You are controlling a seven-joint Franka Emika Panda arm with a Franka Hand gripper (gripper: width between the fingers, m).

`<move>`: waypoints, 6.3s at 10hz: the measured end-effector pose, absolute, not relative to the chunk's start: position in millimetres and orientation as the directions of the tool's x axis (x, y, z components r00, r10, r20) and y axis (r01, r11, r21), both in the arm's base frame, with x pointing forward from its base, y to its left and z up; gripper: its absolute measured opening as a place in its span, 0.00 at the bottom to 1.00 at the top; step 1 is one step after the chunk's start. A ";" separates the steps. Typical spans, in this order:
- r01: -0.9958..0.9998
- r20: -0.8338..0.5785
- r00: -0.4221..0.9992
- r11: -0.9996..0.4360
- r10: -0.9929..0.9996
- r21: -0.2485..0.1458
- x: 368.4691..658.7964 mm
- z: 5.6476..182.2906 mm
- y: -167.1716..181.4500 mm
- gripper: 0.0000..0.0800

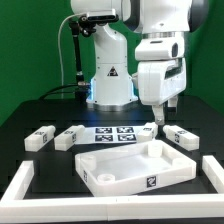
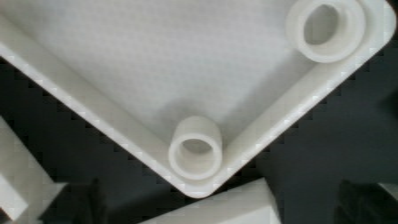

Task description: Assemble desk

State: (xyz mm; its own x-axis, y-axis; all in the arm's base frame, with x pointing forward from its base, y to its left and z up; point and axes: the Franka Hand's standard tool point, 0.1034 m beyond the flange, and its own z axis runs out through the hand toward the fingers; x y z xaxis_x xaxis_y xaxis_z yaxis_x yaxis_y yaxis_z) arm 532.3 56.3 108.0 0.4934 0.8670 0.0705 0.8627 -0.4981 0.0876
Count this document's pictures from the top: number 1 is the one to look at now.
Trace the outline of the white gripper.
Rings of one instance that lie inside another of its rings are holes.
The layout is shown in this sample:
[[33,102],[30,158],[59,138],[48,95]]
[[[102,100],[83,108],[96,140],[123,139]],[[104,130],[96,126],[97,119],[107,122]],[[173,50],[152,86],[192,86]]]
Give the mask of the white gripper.
[[153,106],[157,125],[163,125],[164,109],[177,107],[178,95],[186,88],[186,61],[184,58],[168,61],[140,62],[132,81],[143,105]]

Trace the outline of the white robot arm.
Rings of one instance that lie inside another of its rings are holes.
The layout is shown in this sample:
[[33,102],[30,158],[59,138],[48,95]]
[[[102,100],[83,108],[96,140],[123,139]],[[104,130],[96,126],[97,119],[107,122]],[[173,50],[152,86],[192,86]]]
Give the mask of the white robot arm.
[[[164,107],[175,107],[186,88],[184,34],[204,22],[208,0],[71,0],[71,8],[81,33],[94,38],[96,73],[87,104],[119,111],[140,101],[164,124]],[[109,27],[117,21],[142,35],[134,75],[127,71],[126,38]]]

